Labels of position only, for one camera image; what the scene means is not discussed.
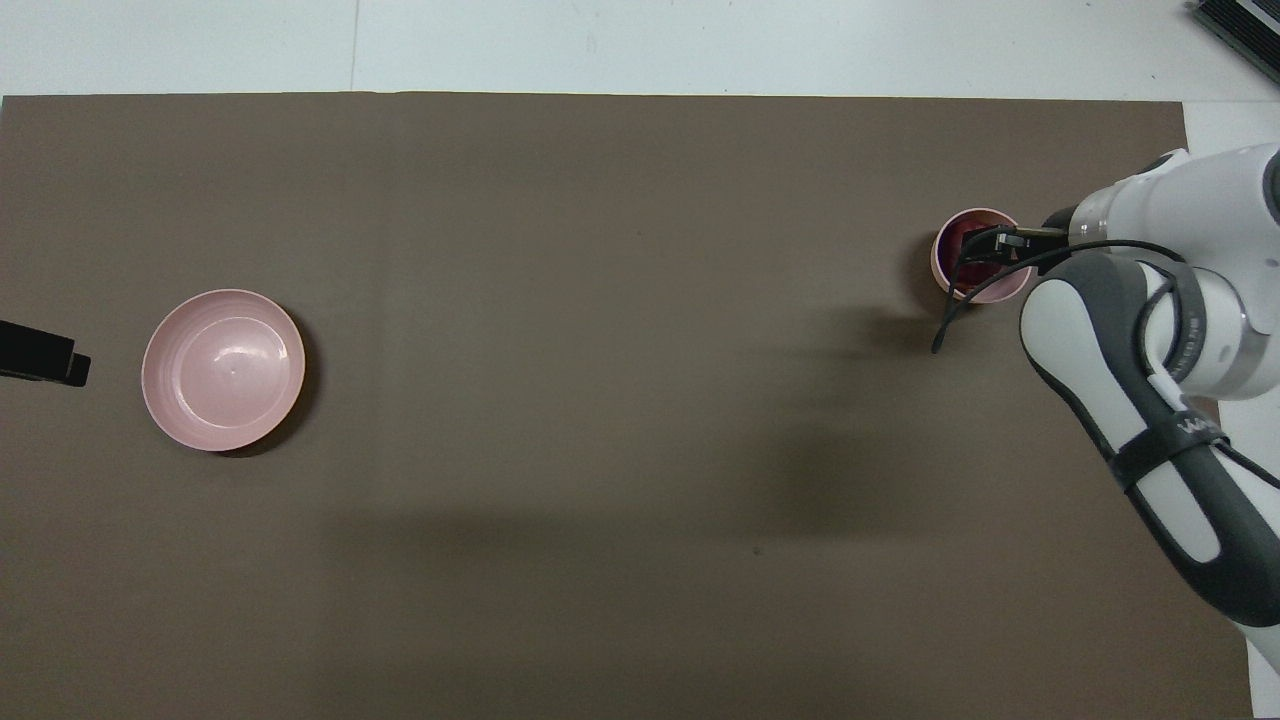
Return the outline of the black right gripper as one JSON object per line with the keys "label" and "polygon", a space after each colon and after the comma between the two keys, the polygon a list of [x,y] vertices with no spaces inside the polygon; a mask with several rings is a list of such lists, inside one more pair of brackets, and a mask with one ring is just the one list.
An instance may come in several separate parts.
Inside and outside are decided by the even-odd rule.
{"label": "black right gripper", "polygon": [[1051,251],[1069,247],[1075,210],[1076,206],[1060,209],[1039,225],[980,227],[965,231],[960,242],[960,264],[1010,265],[1021,249]]}

